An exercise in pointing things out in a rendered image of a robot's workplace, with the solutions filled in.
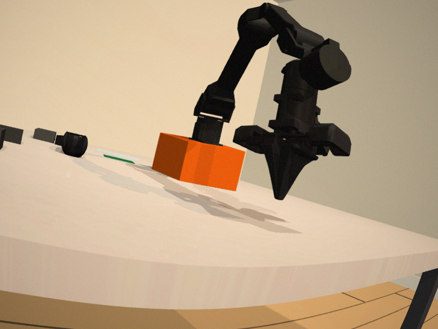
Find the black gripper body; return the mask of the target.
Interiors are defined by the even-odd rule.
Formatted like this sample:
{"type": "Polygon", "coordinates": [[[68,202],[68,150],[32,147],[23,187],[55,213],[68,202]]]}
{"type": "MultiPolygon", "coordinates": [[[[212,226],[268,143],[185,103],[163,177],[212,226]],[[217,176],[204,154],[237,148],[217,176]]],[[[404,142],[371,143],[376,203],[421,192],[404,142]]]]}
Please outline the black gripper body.
{"type": "Polygon", "coordinates": [[[274,132],[257,125],[240,126],[235,130],[234,143],[259,154],[264,154],[259,144],[281,147],[281,143],[287,143],[297,144],[315,155],[318,146],[329,146],[334,156],[350,156],[351,140],[345,132],[334,123],[314,123],[315,114],[321,113],[314,94],[286,87],[274,95],[274,101],[278,103],[276,119],[268,123],[274,132]]]}

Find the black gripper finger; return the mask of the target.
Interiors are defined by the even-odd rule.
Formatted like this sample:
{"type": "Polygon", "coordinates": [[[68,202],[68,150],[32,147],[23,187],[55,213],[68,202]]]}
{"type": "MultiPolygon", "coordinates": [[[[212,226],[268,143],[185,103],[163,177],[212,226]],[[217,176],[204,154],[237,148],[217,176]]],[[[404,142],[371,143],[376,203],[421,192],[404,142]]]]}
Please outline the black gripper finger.
{"type": "Polygon", "coordinates": [[[277,199],[283,200],[305,165],[317,161],[318,156],[297,144],[280,144],[277,178],[277,199]]]}
{"type": "Polygon", "coordinates": [[[269,174],[272,183],[272,189],[274,193],[274,198],[277,200],[277,178],[278,178],[278,167],[279,167],[279,155],[280,147],[274,144],[259,144],[259,148],[263,149],[267,166],[269,169],[269,174]]]}

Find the dark grey switch panel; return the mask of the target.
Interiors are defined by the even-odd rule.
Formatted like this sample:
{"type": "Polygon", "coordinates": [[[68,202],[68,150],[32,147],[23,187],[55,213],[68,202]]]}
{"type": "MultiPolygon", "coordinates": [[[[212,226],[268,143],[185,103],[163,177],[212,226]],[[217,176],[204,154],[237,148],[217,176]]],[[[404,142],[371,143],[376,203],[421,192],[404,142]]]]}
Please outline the dark grey switch panel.
{"type": "Polygon", "coordinates": [[[80,158],[87,150],[87,142],[86,136],[67,131],[62,138],[63,152],[68,156],[80,158]]]}

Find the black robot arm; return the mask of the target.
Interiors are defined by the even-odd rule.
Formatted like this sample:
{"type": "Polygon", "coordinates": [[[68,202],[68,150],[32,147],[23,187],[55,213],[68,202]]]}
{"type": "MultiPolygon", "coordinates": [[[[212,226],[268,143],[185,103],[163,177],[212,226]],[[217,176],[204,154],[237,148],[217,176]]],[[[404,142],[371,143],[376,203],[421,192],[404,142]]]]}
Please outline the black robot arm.
{"type": "Polygon", "coordinates": [[[263,3],[247,9],[238,20],[237,30],[239,40],[220,77],[207,86],[195,105],[193,115],[198,118],[190,140],[223,146],[219,142],[223,124],[230,123],[235,109],[234,90],[256,50],[268,45],[276,35],[281,52],[298,58],[281,70],[282,88],[303,89],[317,98],[318,90],[350,78],[352,68],[339,43],[302,27],[280,6],[263,3]]]}

